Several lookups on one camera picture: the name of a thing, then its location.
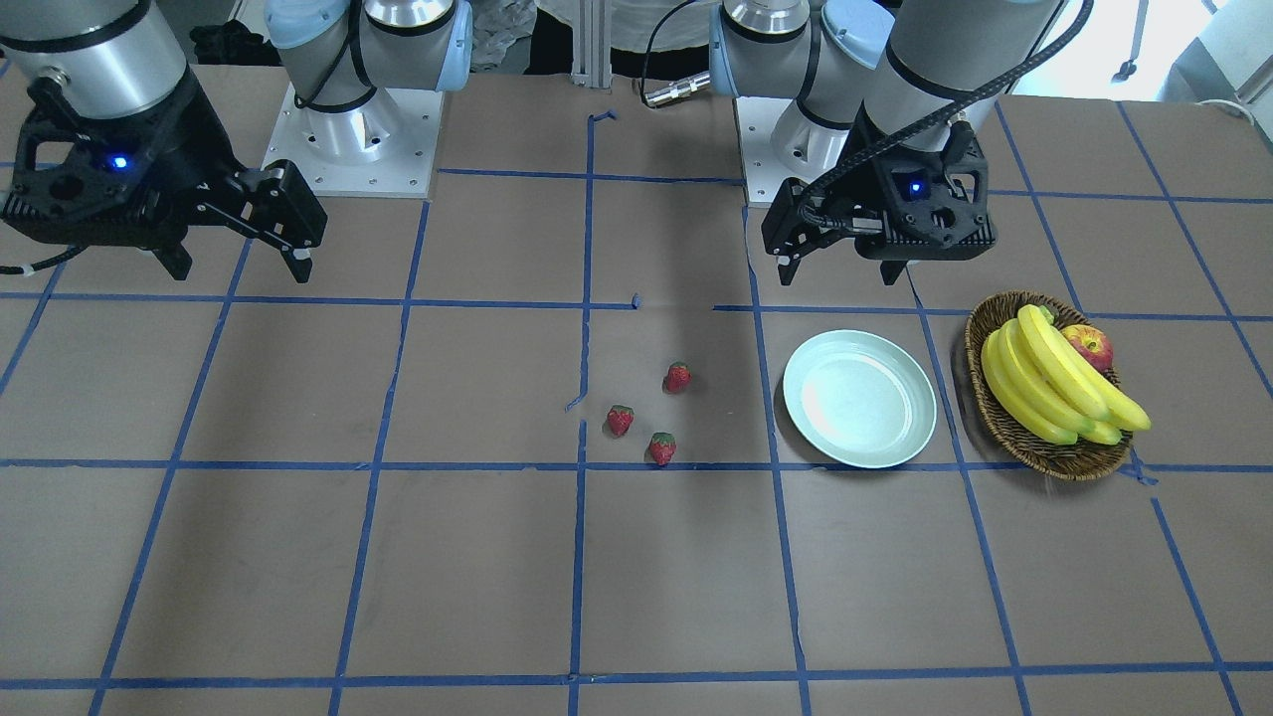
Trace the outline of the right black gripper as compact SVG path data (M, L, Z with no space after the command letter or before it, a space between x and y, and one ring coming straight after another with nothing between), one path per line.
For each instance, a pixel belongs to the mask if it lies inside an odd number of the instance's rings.
M272 246L292 279L311 280L328 217L298 166L250 171L250 204L227 127L196 76L148 110L90 118L48 76L27 89L34 107L18 138L3 220L29 240L70 248L141 248L174 279L192 262L191 226L220 224ZM247 217L242 217L244 209Z

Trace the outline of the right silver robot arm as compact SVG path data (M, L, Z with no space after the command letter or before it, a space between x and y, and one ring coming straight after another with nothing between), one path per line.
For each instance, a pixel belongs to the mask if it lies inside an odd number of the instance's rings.
M269 39L292 84L306 154L330 166L423 157L402 90L462 90L468 1L269 1ZM59 248L6 265L31 275L87 248L137 248L183 280L193 226L223 226L278 250L308 282L327 214L328 172L290 157L241 162L153 1L5 1L3 55L28 79L3 222Z

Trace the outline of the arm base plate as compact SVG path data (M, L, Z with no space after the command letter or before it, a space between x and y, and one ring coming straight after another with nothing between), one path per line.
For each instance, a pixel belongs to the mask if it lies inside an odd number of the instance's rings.
M286 88L264 166L290 161L320 197L401 197L432 194L446 93L379 89L341 113L300 110Z
M777 148L777 127L793 99L768 96L737 96L735 99L738 149L743 186L750 208L768 208L782 182L799 178L805 183L819 178L822 169L808 166L808 155L796 157L793 149Z

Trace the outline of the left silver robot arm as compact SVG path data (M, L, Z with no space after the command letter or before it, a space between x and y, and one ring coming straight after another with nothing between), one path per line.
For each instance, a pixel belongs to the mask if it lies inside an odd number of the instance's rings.
M708 39L713 89L787 102L770 141L785 175L761 223L782 285L841 240L887 285L910 264L994 248L979 127L1092 9L1081 3L1049 38L1059 1L723 1Z

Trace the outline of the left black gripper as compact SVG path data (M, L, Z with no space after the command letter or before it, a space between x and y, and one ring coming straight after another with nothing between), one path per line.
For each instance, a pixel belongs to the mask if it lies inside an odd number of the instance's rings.
M850 203L872 211L881 233L859 236L861 257L881 262L885 285L896 285L908 262L967 262L995 247L990 219L990 163L967 118L942 127L933 152L899 144L850 169ZM791 285L802 259L841 240L840 231L810 223L799 211L805 181L785 178L761 222L765 254Z

